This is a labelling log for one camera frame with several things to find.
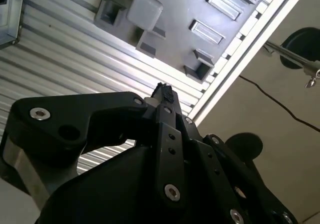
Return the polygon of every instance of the bolt hole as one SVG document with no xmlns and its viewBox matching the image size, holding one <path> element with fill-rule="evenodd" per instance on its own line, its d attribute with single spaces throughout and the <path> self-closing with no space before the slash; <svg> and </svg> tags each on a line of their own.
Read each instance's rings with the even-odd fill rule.
<svg viewBox="0 0 320 224">
<path fill-rule="evenodd" d="M 173 197 L 177 197 L 177 192 L 173 188 L 170 188 L 169 192 Z"/>
<path fill-rule="evenodd" d="M 140 100 L 138 98 L 135 98 L 134 102 L 137 103 L 138 105 L 142 105 L 142 103 L 143 103 L 142 100 Z"/>
<path fill-rule="evenodd" d="M 175 139 L 176 139 L 176 137 L 175 137 L 174 135 L 172 135 L 172 134 L 169 134 L 169 137 L 170 137 L 172 140 L 175 140 Z"/>
<path fill-rule="evenodd" d="M 175 155 L 176 154 L 176 150 L 173 148 L 169 148 L 168 151 L 172 154 Z"/>
<path fill-rule="evenodd" d="M 35 114 L 39 117 L 43 117 L 45 115 L 45 112 L 43 110 L 37 110 Z"/>
<path fill-rule="evenodd" d="M 75 141 L 80 137 L 80 131 L 72 125 L 62 125 L 59 127 L 60 137 L 67 141 Z"/>
</svg>

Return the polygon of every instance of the black round knob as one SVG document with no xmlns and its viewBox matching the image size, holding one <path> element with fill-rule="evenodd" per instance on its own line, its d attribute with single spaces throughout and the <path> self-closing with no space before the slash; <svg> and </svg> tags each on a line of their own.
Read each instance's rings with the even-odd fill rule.
<svg viewBox="0 0 320 224">
<path fill-rule="evenodd" d="M 263 142 L 260 137 L 249 132 L 233 135 L 225 144 L 244 163 L 257 158 L 263 149 Z"/>
</svg>

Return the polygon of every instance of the metal frame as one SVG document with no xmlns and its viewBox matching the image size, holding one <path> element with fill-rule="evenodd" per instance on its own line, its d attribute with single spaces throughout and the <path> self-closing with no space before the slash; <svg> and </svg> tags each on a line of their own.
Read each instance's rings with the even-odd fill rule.
<svg viewBox="0 0 320 224">
<path fill-rule="evenodd" d="M 4 19 L 7 12 L 7 22 L 0 27 L 0 48 L 6 47 L 8 43 L 15 44 L 18 38 L 22 4 L 23 0 L 7 0 L 6 5 L 1 7 L 5 12 L 1 13 L 1 18 Z"/>
</svg>

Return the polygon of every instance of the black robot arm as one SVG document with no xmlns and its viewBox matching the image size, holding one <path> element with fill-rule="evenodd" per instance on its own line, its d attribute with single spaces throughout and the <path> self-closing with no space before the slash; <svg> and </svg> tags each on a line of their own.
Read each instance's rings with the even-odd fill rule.
<svg viewBox="0 0 320 224">
<path fill-rule="evenodd" d="M 127 139 L 133 148 L 77 174 L 81 154 Z M 200 136 L 161 83 L 145 100 L 131 92 L 18 100 L 0 175 L 33 197 L 37 224 L 298 223 L 219 137 Z"/>
</svg>

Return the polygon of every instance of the metal rod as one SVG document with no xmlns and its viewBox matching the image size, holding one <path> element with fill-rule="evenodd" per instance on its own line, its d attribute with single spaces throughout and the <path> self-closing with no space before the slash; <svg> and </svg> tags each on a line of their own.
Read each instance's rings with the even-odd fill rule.
<svg viewBox="0 0 320 224">
<path fill-rule="evenodd" d="M 304 67 L 309 63 L 309 60 L 303 58 L 302 56 L 299 56 L 298 54 L 293 53 L 292 51 L 289 51 L 288 49 L 285 49 L 284 47 L 277 45 L 271 41 L 267 41 L 265 44 L 268 48 L 272 49 L 276 53 L 278 53 L 280 56 L 288 59 L 289 61 L 293 62 L 294 64 Z"/>
</svg>

